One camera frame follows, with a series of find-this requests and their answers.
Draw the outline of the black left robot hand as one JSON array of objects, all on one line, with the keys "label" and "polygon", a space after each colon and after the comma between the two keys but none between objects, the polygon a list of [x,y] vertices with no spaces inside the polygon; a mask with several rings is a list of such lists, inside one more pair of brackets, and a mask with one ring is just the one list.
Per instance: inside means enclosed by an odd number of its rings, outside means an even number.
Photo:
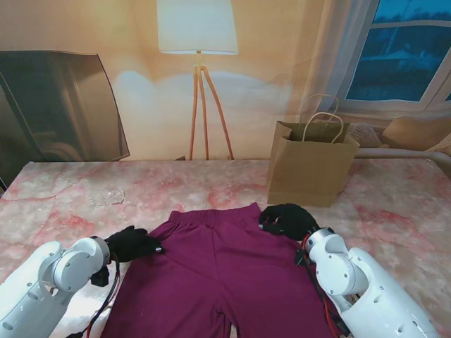
[{"label": "black left robot hand", "polygon": [[137,258],[153,254],[162,254],[165,249],[162,244],[144,228],[130,225],[105,239],[111,255],[119,263],[131,262]]}]

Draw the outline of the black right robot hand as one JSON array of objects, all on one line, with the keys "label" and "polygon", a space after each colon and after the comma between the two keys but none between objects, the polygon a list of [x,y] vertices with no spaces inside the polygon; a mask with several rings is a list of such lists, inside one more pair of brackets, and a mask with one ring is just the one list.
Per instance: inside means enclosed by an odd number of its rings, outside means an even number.
[{"label": "black right robot hand", "polygon": [[314,217],[297,204],[268,206],[259,216],[259,228],[297,242],[321,229]]}]

